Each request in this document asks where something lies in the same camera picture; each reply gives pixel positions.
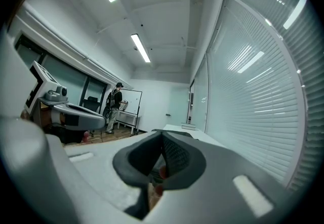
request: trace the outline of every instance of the person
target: person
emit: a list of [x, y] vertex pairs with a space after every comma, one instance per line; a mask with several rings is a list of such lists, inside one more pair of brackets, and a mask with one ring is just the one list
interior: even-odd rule
[[122, 87], [124, 87], [123, 84], [118, 82], [116, 85], [116, 89], [111, 92], [111, 100], [112, 101], [110, 101], [110, 114], [108, 117], [109, 122], [108, 122], [108, 126], [106, 129], [106, 133], [108, 133], [108, 134], [114, 134], [112, 129], [113, 129], [113, 125], [116, 121], [117, 113], [118, 113], [120, 105], [127, 104], [127, 102], [122, 102], [123, 96], [120, 91], [120, 89]]

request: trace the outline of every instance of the pipe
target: pipe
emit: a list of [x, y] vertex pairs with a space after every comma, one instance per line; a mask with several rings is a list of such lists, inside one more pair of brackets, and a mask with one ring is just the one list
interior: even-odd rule
[[87, 59], [97, 69], [99, 69], [101, 72], [103, 72], [104, 74], [108, 75], [110, 78], [112, 78], [113, 80], [115, 80], [116, 83], [117, 82], [122, 82], [123, 84], [125, 84], [125, 85], [129, 86], [130, 88], [132, 88], [132, 86], [129, 83], [127, 83], [125, 80], [123, 80], [122, 78], [118, 77], [117, 75], [115, 75], [114, 73], [112, 73], [111, 71], [109, 71], [107, 68], [105, 68], [103, 65], [101, 65], [96, 60], [94, 60], [91, 57], [89, 57], [88, 54], [86, 54], [83, 51], [80, 51], [80, 50], [76, 49], [72, 44], [70, 44], [68, 41], [66, 41], [66, 39], [63, 38], [60, 34], [56, 33], [51, 28], [51, 26], [49, 26], [48, 24], [46, 24], [44, 22], [45, 20], [40, 20], [39, 18], [42, 18], [42, 16], [39, 15], [38, 12], [29, 3], [25, 2], [23, 4], [23, 6], [24, 6], [24, 8], [26, 10], [26, 14], [33, 21], [35, 21], [44, 31], [46, 31], [49, 35], [51, 35], [52, 37], [54, 37], [54, 39], [56, 39], [58, 42], [60, 42], [64, 46], [66, 46], [69, 50], [71, 50], [74, 53], [76, 53], [79, 56], [81, 56], [83, 59]]

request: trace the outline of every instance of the glass wall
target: glass wall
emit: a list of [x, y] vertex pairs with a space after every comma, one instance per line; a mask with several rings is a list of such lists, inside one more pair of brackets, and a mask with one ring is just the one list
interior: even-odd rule
[[102, 92], [105, 88], [105, 85], [102, 83], [99, 83], [93, 79], [90, 79], [89, 85], [85, 94], [85, 99], [88, 99], [88, 97], [95, 97], [98, 99], [98, 102], [101, 101]]
[[52, 76], [67, 88], [68, 101], [79, 105], [83, 99], [95, 97], [101, 103], [104, 89], [107, 84], [89, 77], [88, 75], [69, 66], [50, 55], [46, 50], [22, 35], [16, 44], [16, 49], [27, 67], [33, 61], [42, 64]]
[[78, 105], [87, 75], [74, 70], [52, 56], [46, 58], [43, 66], [62, 86], [67, 88], [68, 101]]
[[33, 61], [38, 61], [41, 57], [40, 54], [24, 45], [19, 45], [17, 52], [28, 68], [30, 68]]
[[309, 0], [242, 0], [278, 31], [302, 79], [307, 98], [307, 135], [291, 188], [296, 190], [315, 176], [323, 159], [324, 40], [320, 20]]
[[302, 114], [297, 74], [269, 29], [234, 0], [224, 0], [208, 52], [207, 134], [283, 181]]
[[208, 74], [206, 57], [201, 62], [194, 79], [194, 94], [191, 123], [205, 132], [208, 107]]

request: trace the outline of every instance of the floor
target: floor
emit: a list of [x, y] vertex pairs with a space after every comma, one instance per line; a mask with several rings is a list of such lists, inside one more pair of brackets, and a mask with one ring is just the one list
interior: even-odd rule
[[89, 136], [88, 142], [84, 143], [71, 143], [67, 144], [65, 146], [82, 146], [82, 145], [88, 145], [88, 144], [94, 144], [94, 143], [103, 143], [103, 142], [109, 142], [109, 141], [116, 141], [124, 138], [128, 138], [131, 136], [131, 128], [124, 127], [123, 125], [120, 125], [119, 129], [117, 129], [117, 125], [114, 126], [114, 134], [107, 134], [105, 132], [105, 129], [102, 130], [95, 130], [93, 132], [93, 137], [91, 135]]

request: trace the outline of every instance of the whiteboard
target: whiteboard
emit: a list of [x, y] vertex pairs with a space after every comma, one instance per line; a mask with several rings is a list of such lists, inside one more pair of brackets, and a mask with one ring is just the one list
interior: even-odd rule
[[133, 91], [133, 90], [125, 90], [121, 89], [121, 95], [123, 100], [127, 100], [128, 104], [120, 107], [121, 111], [137, 114], [138, 107], [140, 105], [142, 92], [141, 91]]

